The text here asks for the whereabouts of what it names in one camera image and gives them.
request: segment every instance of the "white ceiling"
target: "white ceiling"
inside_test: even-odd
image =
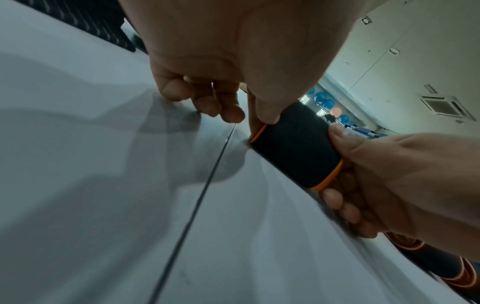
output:
[[[371,24],[358,22],[325,76],[397,133],[480,137],[478,16],[478,0],[390,0],[369,13]],[[455,96],[479,121],[459,124],[428,110],[425,84]]]

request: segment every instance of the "hand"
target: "hand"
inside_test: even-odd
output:
[[[273,124],[322,76],[368,1],[120,2],[164,97],[191,98],[198,111],[238,123],[245,117],[237,101],[244,82],[256,96],[257,117]]]
[[[480,260],[480,142],[436,134],[365,140],[329,129],[347,162],[323,200],[359,236],[395,232]]]

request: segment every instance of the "orange balloon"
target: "orange balloon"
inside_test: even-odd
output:
[[[330,114],[332,114],[335,117],[338,117],[342,114],[342,110],[340,108],[335,107],[330,110]]]

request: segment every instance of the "ceiling vent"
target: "ceiling vent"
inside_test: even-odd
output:
[[[435,114],[477,121],[454,96],[435,94],[422,96],[420,100]]]

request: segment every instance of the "fingernail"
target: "fingernail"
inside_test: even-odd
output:
[[[331,131],[338,137],[344,137],[347,134],[345,127],[342,124],[332,124],[330,126]]]

